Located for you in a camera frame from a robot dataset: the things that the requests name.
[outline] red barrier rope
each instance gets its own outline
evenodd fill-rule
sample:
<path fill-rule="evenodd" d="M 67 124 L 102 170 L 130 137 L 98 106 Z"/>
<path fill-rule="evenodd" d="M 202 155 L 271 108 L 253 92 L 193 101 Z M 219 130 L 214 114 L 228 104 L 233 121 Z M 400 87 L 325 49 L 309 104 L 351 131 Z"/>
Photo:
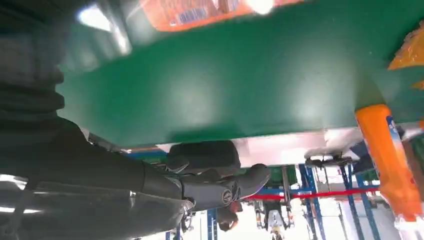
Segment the red barrier rope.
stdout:
<path fill-rule="evenodd" d="M 328 192 L 317 192 L 317 193 L 297 193 L 291 195 L 292 199 L 308 199 L 308 198 L 322 198 L 322 197 L 331 197 L 331 196 L 345 196 L 352 194 L 363 194 L 367 192 L 375 192 L 379 189 L 374 188 L 355 188 L 345 191 L 328 191 Z M 284 199 L 284 196 L 275 195 L 275 194 L 256 194 L 248 197 L 247 199 L 251 200 L 281 200 Z"/>

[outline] metal rack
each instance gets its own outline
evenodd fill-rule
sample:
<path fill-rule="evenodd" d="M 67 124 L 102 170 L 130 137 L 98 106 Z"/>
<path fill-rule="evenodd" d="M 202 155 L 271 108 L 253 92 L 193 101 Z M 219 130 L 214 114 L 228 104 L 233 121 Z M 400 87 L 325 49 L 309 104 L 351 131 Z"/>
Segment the metal rack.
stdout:
<path fill-rule="evenodd" d="M 349 202 L 350 210 L 353 217 L 353 222 L 355 225 L 356 233 L 358 235 L 359 240 L 365 240 L 364 233 L 362 231 L 360 219 L 358 216 L 358 211 L 355 206 L 354 198 L 352 193 L 358 193 L 361 196 L 363 206 L 365 209 L 366 217 L 369 222 L 369 226 L 371 228 L 373 238 L 374 240 L 381 240 L 379 230 L 377 228 L 376 221 L 374 219 L 373 211 L 371 208 L 370 201 L 367 197 L 366 192 L 367 191 L 374 191 L 378 188 L 378 185 L 368 185 L 366 186 L 364 184 L 364 179 L 360 174 L 356 174 L 356 181 L 358 184 L 358 187 L 353 187 L 353 175 L 352 175 L 352 166 L 347 166 L 347 173 L 345 166 L 340 167 L 341 176 L 343 178 L 343 183 L 346 188 L 345 191 L 339 191 L 339 192 L 328 192 L 327 193 L 321 193 L 317 191 L 315 179 L 314 179 L 314 172 L 312 168 L 306 167 L 304 164 L 298 165 L 300 176 L 301 176 L 301 183 L 302 186 L 299 189 L 290 189 L 289 192 L 292 195 L 292 197 L 298 197 L 298 198 L 304 198 L 305 199 L 305 205 L 306 205 L 306 218 L 307 222 L 310 227 L 310 231 L 312 233 L 313 240 L 326 240 L 326 233 L 324 230 L 324 222 L 323 222 L 323 216 L 321 214 L 321 206 L 320 202 L 318 200 L 318 197 L 322 197 L 323 194 L 326 194 L 326 196 L 335 196 L 335 195 L 345 195 L 347 196 L 347 200 Z M 275 198 L 283 199 L 284 196 L 280 196 L 281 193 L 284 193 L 285 190 L 282 188 L 263 188 L 261 189 L 257 195 L 252 196 L 252 199 L 264 199 L 264 198 L 270 198 L 274 196 Z M 312 204 L 314 206 L 315 210 L 315 216 L 313 213 Z M 218 240 L 218 228 L 217 228 L 217 211 L 216 209 L 210 209 L 207 211 L 207 240 Z M 318 229 L 320 233 L 320 238 L 317 235 L 316 225 L 315 225 L 315 219 L 316 223 L 318 224 Z M 169 240 L 169 233 L 166 233 L 166 240 Z"/>

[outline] green tabletop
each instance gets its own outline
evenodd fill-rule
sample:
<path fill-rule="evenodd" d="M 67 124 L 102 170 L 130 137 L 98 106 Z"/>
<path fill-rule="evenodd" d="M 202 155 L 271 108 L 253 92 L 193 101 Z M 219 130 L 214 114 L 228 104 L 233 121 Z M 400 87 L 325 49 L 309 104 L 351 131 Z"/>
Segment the green tabletop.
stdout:
<path fill-rule="evenodd" d="M 414 122 L 424 67 L 387 66 L 422 18 L 422 0 L 310 0 L 166 33 L 140 10 L 122 24 L 126 56 L 75 25 L 60 115 L 126 147 L 350 127 L 379 103 Z"/>

